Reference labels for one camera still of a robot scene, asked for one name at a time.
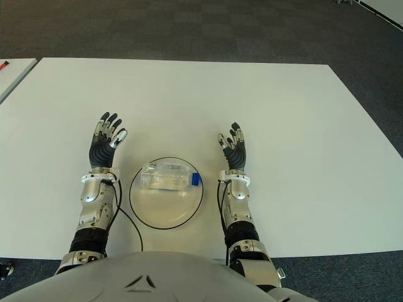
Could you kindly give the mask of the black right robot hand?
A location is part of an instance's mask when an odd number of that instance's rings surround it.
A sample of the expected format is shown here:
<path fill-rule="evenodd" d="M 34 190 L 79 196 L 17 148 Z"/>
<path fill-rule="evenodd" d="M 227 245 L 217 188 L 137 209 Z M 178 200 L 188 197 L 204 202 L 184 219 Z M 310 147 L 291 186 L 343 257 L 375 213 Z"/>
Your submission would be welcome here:
<path fill-rule="evenodd" d="M 239 124 L 236 122 L 231 124 L 229 133 L 231 137 L 227 138 L 219 133 L 217 135 L 218 143 L 222 147 L 229 169 L 244 172 L 246 166 L 246 144 Z"/>

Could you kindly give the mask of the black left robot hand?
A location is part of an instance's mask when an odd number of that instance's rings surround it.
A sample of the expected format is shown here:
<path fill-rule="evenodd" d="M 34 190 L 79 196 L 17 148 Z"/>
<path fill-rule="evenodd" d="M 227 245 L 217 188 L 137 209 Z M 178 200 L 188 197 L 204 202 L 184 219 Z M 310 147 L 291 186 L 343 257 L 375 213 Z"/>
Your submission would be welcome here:
<path fill-rule="evenodd" d="M 89 149 L 89 162 L 92 169 L 112 167 L 116 149 L 128 134 L 128 131 L 120 126 L 121 124 L 122 120 L 117 113 L 106 112 L 98 120 Z"/>

